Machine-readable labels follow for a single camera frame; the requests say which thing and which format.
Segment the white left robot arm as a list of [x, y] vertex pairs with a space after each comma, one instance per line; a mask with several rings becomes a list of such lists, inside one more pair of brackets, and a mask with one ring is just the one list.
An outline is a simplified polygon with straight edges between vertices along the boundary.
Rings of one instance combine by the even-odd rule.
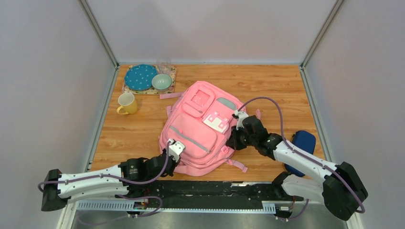
[[150, 159], [132, 158], [93, 172], [63, 174], [59, 169], [52, 169], [38, 185], [42, 193], [41, 211], [56, 211], [69, 203], [108, 195], [129, 193], [140, 198], [146, 192], [146, 184], [159, 177], [173, 176], [180, 158], [178, 152], [163, 151]]

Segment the pink backpack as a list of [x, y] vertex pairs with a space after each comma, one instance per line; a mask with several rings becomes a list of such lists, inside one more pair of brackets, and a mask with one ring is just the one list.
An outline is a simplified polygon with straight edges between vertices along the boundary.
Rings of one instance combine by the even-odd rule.
[[231, 158], [234, 149], [226, 146], [237, 124], [232, 115], [246, 111], [243, 102], [206, 81], [197, 81], [181, 93], [160, 95], [160, 99], [175, 97], [175, 104], [166, 108], [168, 120], [159, 138], [161, 149], [170, 139], [185, 146], [174, 171], [200, 177], [227, 163], [246, 172], [245, 165]]

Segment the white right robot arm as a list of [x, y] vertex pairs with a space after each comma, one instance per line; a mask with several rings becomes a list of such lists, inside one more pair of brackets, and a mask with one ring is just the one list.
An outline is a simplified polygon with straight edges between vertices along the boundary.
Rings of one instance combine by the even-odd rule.
[[254, 115], [234, 114], [236, 125], [226, 145], [234, 150], [254, 147], [261, 155], [290, 165], [309, 179], [282, 172], [272, 187], [275, 198], [284, 200], [298, 196], [322, 203], [341, 220], [349, 220], [355, 213], [364, 213], [363, 202], [369, 194], [355, 168], [347, 163], [335, 164], [320, 159], [276, 133], [269, 133]]

